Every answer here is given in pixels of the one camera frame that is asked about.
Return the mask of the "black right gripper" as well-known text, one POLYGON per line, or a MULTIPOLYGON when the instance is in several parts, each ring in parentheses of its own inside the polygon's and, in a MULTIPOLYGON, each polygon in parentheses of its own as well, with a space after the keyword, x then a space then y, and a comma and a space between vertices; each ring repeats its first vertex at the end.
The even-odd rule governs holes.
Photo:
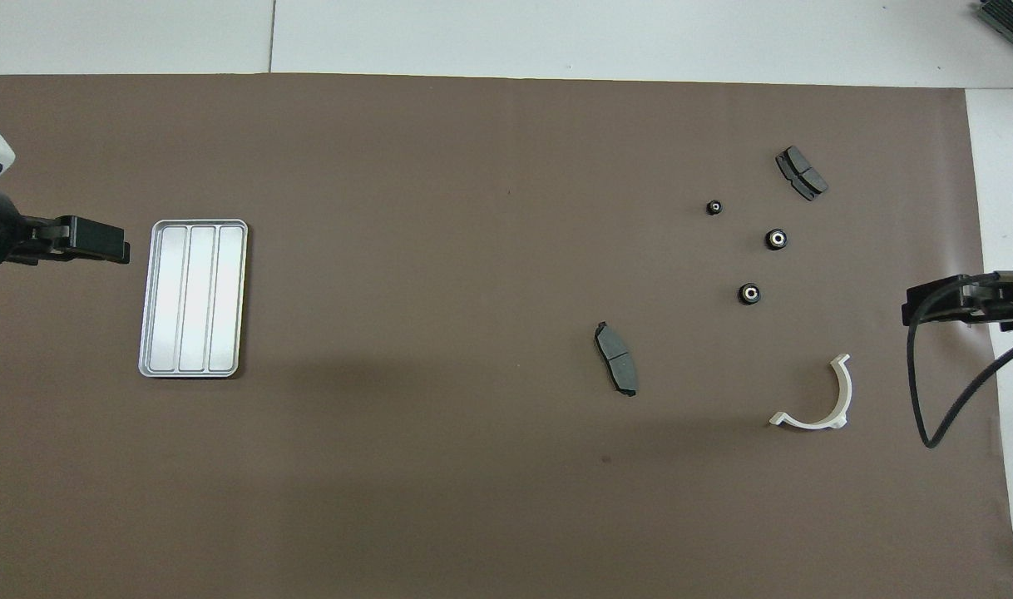
MULTIPOLYGON (((963 277, 945 277, 906 289, 902 304, 902 325, 908 327, 929 296, 936 295, 963 277)), ((1001 331, 1013 330, 1013 270, 997 270, 963 288, 937 297, 918 320, 960 321, 967 324, 997 324, 1001 331)))

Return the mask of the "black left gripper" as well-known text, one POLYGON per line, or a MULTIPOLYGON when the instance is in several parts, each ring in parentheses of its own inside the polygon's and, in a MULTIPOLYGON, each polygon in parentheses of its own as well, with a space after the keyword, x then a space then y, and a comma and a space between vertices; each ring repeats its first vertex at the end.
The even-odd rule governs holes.
POLYGON ((73 259, 129 265, 131 260, 131 246, 126 231, 120 227, 69 215, 57 219, 24 216, 22 226, 25 238, 20 243, 21 265, 73 259))

